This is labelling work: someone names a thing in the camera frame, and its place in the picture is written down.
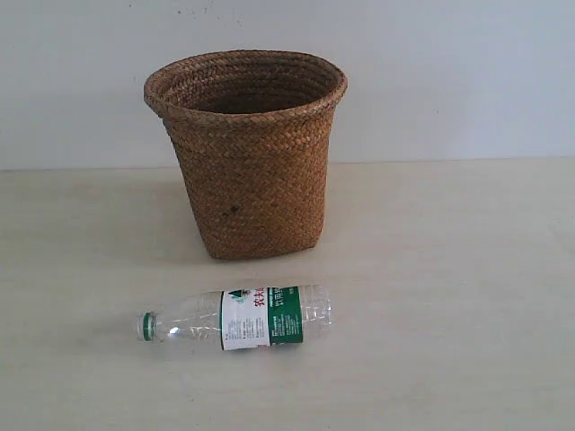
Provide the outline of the woven brown wicker basket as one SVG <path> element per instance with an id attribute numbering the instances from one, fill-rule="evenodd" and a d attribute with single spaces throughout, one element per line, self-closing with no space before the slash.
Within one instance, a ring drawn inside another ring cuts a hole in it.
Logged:
<path id="1" fill-rule="evenodd" d="M 215 259 L 313 248 L 346 75 L 312 54 L 210 52 L 153 72 L 146 105 L 176 154 L 200 237 Z"/>

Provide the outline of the clear plastic water bottle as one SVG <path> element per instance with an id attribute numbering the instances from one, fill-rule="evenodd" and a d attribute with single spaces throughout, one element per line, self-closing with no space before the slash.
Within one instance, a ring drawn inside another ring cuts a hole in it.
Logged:
<path id="1" fill-rule="evenodd" d="M 328 290 L 319 285 L 263 286 L 194 295 L 137 318 L 145 342 L 185 340 L 223 351 L 299 345 L 332 324 Z"/>

